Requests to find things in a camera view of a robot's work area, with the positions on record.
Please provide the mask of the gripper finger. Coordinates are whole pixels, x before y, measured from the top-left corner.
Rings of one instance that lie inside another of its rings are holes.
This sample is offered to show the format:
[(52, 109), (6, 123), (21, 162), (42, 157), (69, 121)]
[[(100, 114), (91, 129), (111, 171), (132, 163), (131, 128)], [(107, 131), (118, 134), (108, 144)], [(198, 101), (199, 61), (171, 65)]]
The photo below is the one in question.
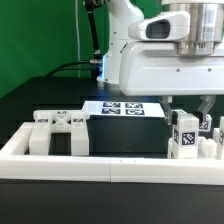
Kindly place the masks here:
[(172, 101), (173, 101), (172, 96), (161, 96), (159, 98), (159, 102), (160, 102), (161, 107), (164, 111), (165, 120), (166, 120), (168, 125), (172, 124), (172, 109), (171, 109), (171, 106), (170, 106)]
[(216, 101), (215, 95), (204, 95), (201, 97), (202, 103), (198, 108), (198, 111), (201, 114), (201, 121), (206, 121), (206, 115), (211, 110), (211, 108), (214, 106)]

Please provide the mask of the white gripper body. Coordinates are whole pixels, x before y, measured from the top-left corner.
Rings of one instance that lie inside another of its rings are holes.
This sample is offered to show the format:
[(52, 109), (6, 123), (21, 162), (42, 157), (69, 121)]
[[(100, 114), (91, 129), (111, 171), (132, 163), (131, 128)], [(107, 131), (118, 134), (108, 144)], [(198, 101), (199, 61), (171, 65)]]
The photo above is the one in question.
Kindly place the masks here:
[(119, 86), (130, 96), (223, 95), (224, 43), (209, 56), (181, 56), (174, 43), (132, 42), (122, 54)]

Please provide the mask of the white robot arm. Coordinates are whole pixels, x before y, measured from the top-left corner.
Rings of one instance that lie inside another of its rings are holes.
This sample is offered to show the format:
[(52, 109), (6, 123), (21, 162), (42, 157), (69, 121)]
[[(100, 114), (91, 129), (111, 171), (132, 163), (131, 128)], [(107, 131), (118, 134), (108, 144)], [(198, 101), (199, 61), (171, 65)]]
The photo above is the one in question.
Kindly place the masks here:
[(199, 95), (201, 120), (224, 95), (224, 0), (162, 0), (146, 19), (130, 0), (105, 0), (109, 50), (100, 86), (159, 96), (168, 120), (175, 95)]

